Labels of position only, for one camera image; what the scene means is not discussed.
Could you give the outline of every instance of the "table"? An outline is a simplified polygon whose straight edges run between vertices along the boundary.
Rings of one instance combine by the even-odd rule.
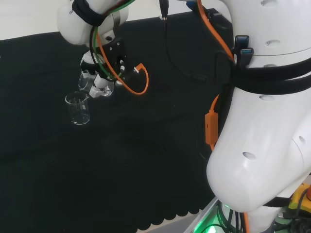
[[[221,16],[220,23],[227,23]],[[83,46],[59,33],[0,41],[0,231],[127,232],[198,213],[214,195],[206,181],[210,149],[204,115],[219,93],[219,47],[192,13],[169,19],[168,63],[159,18],[124,24],[134,64],[149,71],[137,97],[119,89],[91,101],[92,123],[70,123],[65,95],[77,89]],[[221,32],[231,41],[231,32]]]

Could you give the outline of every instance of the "robotic hand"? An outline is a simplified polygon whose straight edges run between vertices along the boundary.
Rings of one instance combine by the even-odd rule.
[[[88,11],[99,15],[124,2],[76,1],[87,3]],[[221,42],[224,50],[234,62],[241,59],[242,49],[252,49],[248,50],[253,55],[249,65],[238,70],[238,75],[244,75],[242,80],[247,82],[252,77],[245,76],[244,72],[258,70],[266,74],[267,77],[261,75],[260,78],[269,80],[266,83],[272,89],[261,92],[253,91],[256,89],[254,84],[249,89],[243,88],[245,85],[241,88],[235,85],[224,128],[208,162],[207,178],[223,203],[225,216],[228,218],[229,208],[248,213],[250,232],[260,233],[270,227],[281,209],[277,204],[268,203],[276,198],[289,199],[311,171],[310,84],[305,82],[308,87],[300,91],[288,91],[292,89],[288,86],[291,82],[282,77],[288,73],[276,72],[280,70],[276,67],[289,70],[293,64],[305,63],[311,58],[311,31],[307,29],[311,22],[311,1],[222,1],[231,14],[234,38],[239,35],[249,38],[246,47],[235,51],[235,55]],[[126,21],[128,9],[124,8],[118,14],[108,15],[99,27],[105,44],[110,43],[108,38],[114,38],[112,30]],[[70,43],[89,45],[92,26],[72,9],[72,1],[60,8],[58,28]],[[95,69],[91,67],[95,63],[90,52],[84,55],[81,65],[89,70]],[[96,75],[96,86],[100,89],[107,87],[106,79],[98,72],[93,74]],[[311,70],[302,74],[299,69],[291,69],[291,78],[295,80],[310,74]],[[285,90],[274,92],[274,80],[284,81]]]
[[[71,0],[58,11],[57,25],[61,35],[71,44],[85,44],[90,47],[90,51],[84,54],[81,60],[82,74],[79,80],[79,89],[88,92],[93,98],[110,96],[115,88],[114,77],[118,77],[117,86],[124,85],[133,94],[140,95],[147,90],[148,81],[145,90],[140,93],[131,90],[123,82],[136,76],[139,69],[145,71],[148,80],[148,73],[143,65],[133,67],[127,59],[123,40],[115,38],[113,30],[128,18],[126,5],[128,3],[124,0],[76,0],[76,2]],[[96,37],[95,30],[98,32],[100,41],[97,40],[93,43],[92,38]],[[107,57],[97,54],[100,51],[99,48],[103,51],[102,47],[104,47]],[[112,73],[116,71],[119,75],[109,74],[106,71],[107,67]],[[126,75],[122,80],[119,78],[121,74]]]

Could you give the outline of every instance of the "scalloped edge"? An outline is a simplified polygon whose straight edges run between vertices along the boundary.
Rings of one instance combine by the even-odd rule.
[[[188,212],[187,215],[185,215],[185,216],[183,216],[183,217],[181,217],[181,216],[179,216],[179,215],[176,215],[176,217],[175,217],[174,219],[172,219],[172,220],[166,220],[166,219],[164,219],[163,222],[162,222],[160,225],[153,225],[153,224],[151,224],[150,227],[149,227],[148,229],[146,229],[146,230],[144,230],[144,231],[138,229],[136,233],[146,233],[146,232],[155,230],[155,229],[157,229],[157,228],[160,228],[160,227],[164,227],[164,226],[166,226],[166,225],[169,225],[169,224],[171,224],[171,223],[173,223],[173,222],[177,222],[177,221],[179,221],[179,220],[188,218],[188,217],[190,217],[190,216],[194,216],[194,215],[191,214],[190,212]]]

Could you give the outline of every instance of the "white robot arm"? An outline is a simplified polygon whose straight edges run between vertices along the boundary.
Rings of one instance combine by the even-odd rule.
[[[122,2],[122,0],[88,0],[90,9],[103,15],[109,9]],[[83,21],[72,9],[73,1],[68,1],[59,8],[57,13],[57,26],[61,35],[71,44],[84,45],[89,42],[89,34],[92,26]],[[100,35],[104,35],[123,24],[128,18],[128,7],[115,14],[107,16],[98,28]]]
[[[311,1],[222,1],[229,8],[234,36],[250,37],[254,55],[248,68],[286,66],[311,58]],[[87,0],[90,9],[101,15],[121,2]],[[88,45],[92,26],[71,5],[69,1],[58,12],[59,31],[72,44]],[[119,14],[118,20],[112,15],[105,19],[100,35],[124,23],[128,9]],[[227,121],[207,166],[207,178],[223,204],[248,213],[251,233],[266,230],[280,211],[264,204],[274,197],[289,198],[311,171],[310,108],[311,89],[288,95],[234,89]]]

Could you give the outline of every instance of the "glass beaker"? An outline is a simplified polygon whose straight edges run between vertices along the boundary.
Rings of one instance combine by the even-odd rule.
[[[89,93],[94,85],[95,78],[96,75],[91,75],[87,70],[82,71],[78,83],[79,90]]]
[[[84,92],[73,92],[66,96],[65,102],[73,124],[84,125],[90,120],[87,104],[88,96]]]

